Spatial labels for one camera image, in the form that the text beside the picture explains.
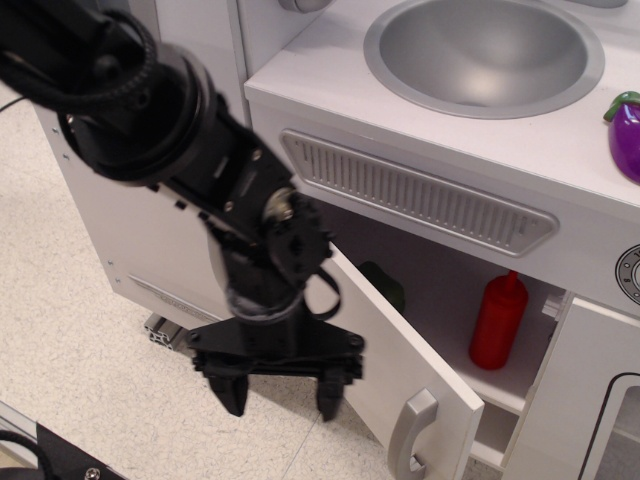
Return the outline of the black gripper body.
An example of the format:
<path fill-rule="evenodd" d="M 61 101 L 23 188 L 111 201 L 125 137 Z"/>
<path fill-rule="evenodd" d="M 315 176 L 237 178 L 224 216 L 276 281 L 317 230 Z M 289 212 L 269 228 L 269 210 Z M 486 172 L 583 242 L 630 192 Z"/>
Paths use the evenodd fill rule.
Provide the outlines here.
<path fill-rule="evenodd" d="M 232 318 L 205 325 L 187 340 L 195 369 L 207 378 L 258 374 L 351 383 L 363 376 L 363 337 L 315 319 L 303 307 L 275 323 Z"/>

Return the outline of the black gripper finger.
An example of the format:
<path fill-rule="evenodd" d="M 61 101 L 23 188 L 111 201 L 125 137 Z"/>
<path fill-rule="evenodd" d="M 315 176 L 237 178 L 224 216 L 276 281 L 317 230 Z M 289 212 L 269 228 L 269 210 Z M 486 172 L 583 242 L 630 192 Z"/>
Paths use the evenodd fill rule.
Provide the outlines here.
<path fill-rule="evenodd" d="M 336 418 L 343 401 L 345 386 L 349 378 L 338 374 L 319 378 L 316 387 L 316 406 L 323 421 Z"/>
<path fill-rule="evenodd" d="M 217 399 L 227 412 L 242 416 L 248 398 L 249 381 L 247 376 L 234 378 L 211 377 L 209 385 Z"/>

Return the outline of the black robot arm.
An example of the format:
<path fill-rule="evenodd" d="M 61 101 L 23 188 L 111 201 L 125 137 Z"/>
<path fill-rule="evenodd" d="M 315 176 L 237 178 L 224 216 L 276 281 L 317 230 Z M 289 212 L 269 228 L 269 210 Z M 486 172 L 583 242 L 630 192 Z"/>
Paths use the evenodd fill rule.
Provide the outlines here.
<path fill-rule="evenodd" d="M 325 420 L 362 375 L 364 340 L 315 313 L 331 235 L 290 171 L 229 113 L 204 66 L 133 15 L 74 1 L 1 5 L 1 78 L 58 115 L 98 175 L 175 192 L 221 250 L 231 318 L 190 332 L 193 364 L 235 416 L 253 374 L 313 377 Z"/>

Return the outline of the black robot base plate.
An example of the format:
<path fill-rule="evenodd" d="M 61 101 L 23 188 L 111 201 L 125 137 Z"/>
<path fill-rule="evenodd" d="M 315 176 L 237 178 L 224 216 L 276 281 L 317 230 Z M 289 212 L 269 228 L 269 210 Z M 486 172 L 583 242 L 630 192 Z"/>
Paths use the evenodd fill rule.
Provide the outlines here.
<path fill-rule="evenodd" d="M 18 445 L 36 458 L 35 467 L 2 467 L 2 479 L 123 480 L 113 468 L 37 424 L 36 438 L 10 430 L 1 431 L 1 441 Z"/>

